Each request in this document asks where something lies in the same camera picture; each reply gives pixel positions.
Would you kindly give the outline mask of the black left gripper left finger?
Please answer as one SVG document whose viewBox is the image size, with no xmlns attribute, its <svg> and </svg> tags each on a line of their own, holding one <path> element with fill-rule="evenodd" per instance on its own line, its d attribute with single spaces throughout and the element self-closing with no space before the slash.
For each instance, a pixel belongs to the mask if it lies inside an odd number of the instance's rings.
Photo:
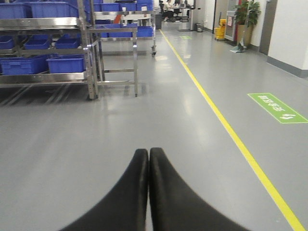
<svg viewBox="0 0 308 231">
<path fill-rule="evenodd" d="M 109 193 L 63 231 L 144 231 L 148 198 L 149 157 L 137 149 Z"/>
</svg>

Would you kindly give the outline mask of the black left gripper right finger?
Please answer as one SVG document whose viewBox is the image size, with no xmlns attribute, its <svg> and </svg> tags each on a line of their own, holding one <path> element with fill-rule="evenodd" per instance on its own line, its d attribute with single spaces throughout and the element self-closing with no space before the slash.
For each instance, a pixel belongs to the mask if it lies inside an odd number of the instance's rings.
<svg viewBox="0 0 308 231">
<path fill-rule="evenodd" d="M 204 201 L 159 147 L 150 149 L 149 198 L 155 231 L 246 230 Z"/>
</svg>

